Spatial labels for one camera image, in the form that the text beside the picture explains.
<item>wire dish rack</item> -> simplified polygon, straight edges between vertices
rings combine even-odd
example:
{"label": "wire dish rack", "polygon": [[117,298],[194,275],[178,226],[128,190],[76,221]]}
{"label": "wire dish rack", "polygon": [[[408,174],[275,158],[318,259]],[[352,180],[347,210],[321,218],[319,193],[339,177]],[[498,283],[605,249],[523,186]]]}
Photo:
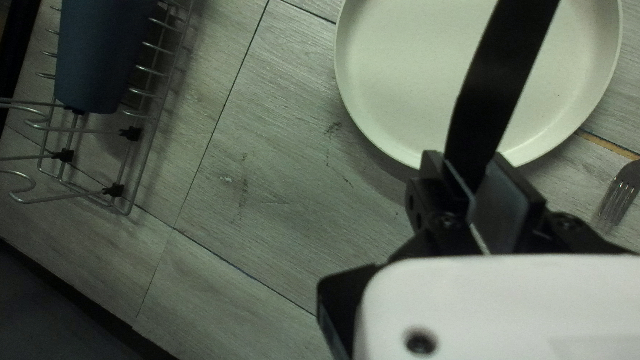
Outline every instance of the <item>wire dish rack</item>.
{"label": "wire dish rack", "polygon": [[[26,199],[22,196],[36,188],[36,181],[23,172],[0,170],[2,173],[13,174],[29,181],[29,186],[9,191],[9,196],[13,200],[21,204],[34,204],[74,197],[86,197],[101,206],[114,209],[123,215],[129,215],[131,213],[140,188],[140,182],[151,151],[153,139],[156,135],[158,122],[163,114],[170,85],[176,71],[179,52],[184,49],[183,43],[191,18],[193,1],[194,0],[189,0],[188,5],[184,5],[174,0],[160,0],[157,13],[160,13],[163,19],[149,18],[149,21],[152,22],[156,28],[152,29],[154,38],[147,39],[142,43],[143,48],[150,55],[148,56],[148,64],[144,64],[147,66],[136,65],[136,74],[134,75],[137,76],[137,82],[140,86],[129,87],[129,94],[134,94],[134,96],[128,100],[128,108],[119,110],[131,120],[131,125],[126,129],[86,129],[79,127],[79,119],[88,116],[88,114],[65,108],[64,104],[56,102],[53,95],[50,102],[0,97],[0,108],[21,111],[31,117],[36,115],[35,119],[25,119],[24,125],[42,132],[42,141],[40,142],[40,151],[38,154],[3,157],[0,158],[0,161],[34,159],[36,160],[36,169],[39,172],[50,176],[53,181],[59,182],[59,184],[70,190],[70,193],[65,195]],[[58,12],[61,11],[60,8],[55,6],[50,7]],[[59,34],[58,30],[55,29],[45,29],[45,31],[55,35]],[[57,57],[56,53],[49,51],[40,51],[40,53],[42,56]],[[36,75],[50,80],[55,80],[56,78],[55,74],[44,72],[37,72]],[[49,110],[40,111],[29,107],[34,105],[45,106]],[[54,113],[56,113],[55,110],[59,108],[62,108],[63,111],[58,111],[57,115],[54,115]],[[69,126],[53,126],[56,120],[55,118],[62,118],[69,114],[72,116]],[[49,151],[47,149],[47,141],[52,132],[68,134],[65,146],[59,151]],[[74,135],[79,133],[121,136],[128,140],[125,146],[124,156],[122,156],[120,160],[117,172],[113,175],[113,184],[111,186],[101,189],[89,189],[73,180],[65,179],[65,172],[70,167],[73,167],[74,156],[77,152],[81,151],[81,149],[72,148]],[[134,153],[139,154],[140,160],[136,168],[131,169],[134,167]],[[60,161],[56,166],[56,170],[50,171],[44,167],[43,161],[47,158]],[[131,171],[131,176],[127,176],[130,180],[124,183],[124,174],[127,169]]]}

